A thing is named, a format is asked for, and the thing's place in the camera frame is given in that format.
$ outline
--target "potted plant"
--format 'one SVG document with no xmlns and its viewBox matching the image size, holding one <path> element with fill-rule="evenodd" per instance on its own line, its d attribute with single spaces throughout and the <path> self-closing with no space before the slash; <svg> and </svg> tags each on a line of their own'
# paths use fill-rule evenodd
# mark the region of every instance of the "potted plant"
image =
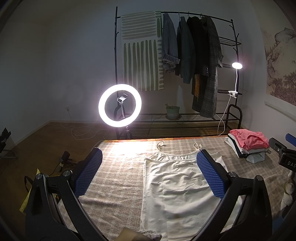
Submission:
<svg viewBox="0 0 296 241">
<path fill-rule="evenodd" d="M 167 103 L 165 104 L 167 110 L 167 119 L 169 120 L 177 120 L 179 119 L 179 106 L 170 106 Z"/>
</svg>

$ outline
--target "striped towel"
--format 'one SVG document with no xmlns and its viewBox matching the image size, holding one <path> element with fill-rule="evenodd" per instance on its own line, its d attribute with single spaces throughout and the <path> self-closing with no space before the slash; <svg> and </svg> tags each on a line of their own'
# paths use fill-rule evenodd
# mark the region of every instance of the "striped towel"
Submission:
<svg viewBox="0 0 296 241">
<path fill-rule="evenodd" d="M 164 88 L 161 12 L 121 16 L 124 83 L 138 91 Z"/>
</svg>

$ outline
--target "folded pink shirt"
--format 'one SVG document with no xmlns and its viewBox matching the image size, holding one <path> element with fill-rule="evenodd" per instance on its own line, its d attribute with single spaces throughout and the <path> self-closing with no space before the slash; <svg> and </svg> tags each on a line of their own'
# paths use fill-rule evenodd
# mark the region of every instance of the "folded pink shirt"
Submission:
<svg viewBox="0 0 296 241">
<path fill-rule="evenodd" d="M 241 148 L 246 150 L 268 148 L 268 139 L 262 132 L 249 131 L 247 129 L 235 129 L 230 131 L 233 134 Z"/>
</svg>

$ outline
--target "metal screw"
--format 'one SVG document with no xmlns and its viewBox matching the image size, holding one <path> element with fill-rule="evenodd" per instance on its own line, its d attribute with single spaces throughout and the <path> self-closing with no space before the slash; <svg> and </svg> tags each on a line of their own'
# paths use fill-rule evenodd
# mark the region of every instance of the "metal screw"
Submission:
<svg viewBox="0 0 296 241">
<path fill-rule="evenodd" d="M 42 178 L 42 176 L 43 176 L 43 175 L 42 175 L 41 173 L 38 173 L 38 174 L 36 175 L 36 177 L 35 177 L 35 178 L 39 180 L 39 179 L 41 179 L 41 178 Z"/>
<path fill-rule="evenodd" d="M 256 178 L 257 178 L 258 181 L 263 181 L 263 177 L 260 176 L 260 175 L 256 176 Z"/>
<path fill-rule="evenodd" d="M 228 175 L 232 178 L 237 177 L 237 174 L 235 172 L 229 172 Z"/>
<path fill-rule="evenodd" d="M 71 171 L 70 170 L 66 170 L 66 171 L 63 172 L 63 176 L 64 177 L 68 177 L 70 175 L 71 175 Z"/>
</svg>

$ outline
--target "beige checkered blanket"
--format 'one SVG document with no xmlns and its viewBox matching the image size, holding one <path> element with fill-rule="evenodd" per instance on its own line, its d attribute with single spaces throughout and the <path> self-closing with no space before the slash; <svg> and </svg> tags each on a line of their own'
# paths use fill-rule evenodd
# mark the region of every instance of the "beige checkered blanket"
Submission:
<svg viewBox="0 0 296 241">
<path fill-rule="evenodd" d="M 109 240 L 114 240 L 123 227 L 138 230 L 143 196 L 144 158 L 155 154 L 157 143 L 164 140 L 161 151 L 185 154 L 194 151 L 193 144 L 219 151 L 229 171 L 240 177 L 264 178 L 273 217 L 280 211 L 283 186 L 288 170 L 278 164 L 278 154 L 271 150 L 265 161 L 252 164 L 239 159 L 224 142 L 225 137 L 167 138 L 158 140 L 105 141 L 99 146 L 103 162 L 84 196 L 79 197 L 84 209 Z M 62 201 L 59 203 L 68 228 L 75 230 Z"/>
</svg>

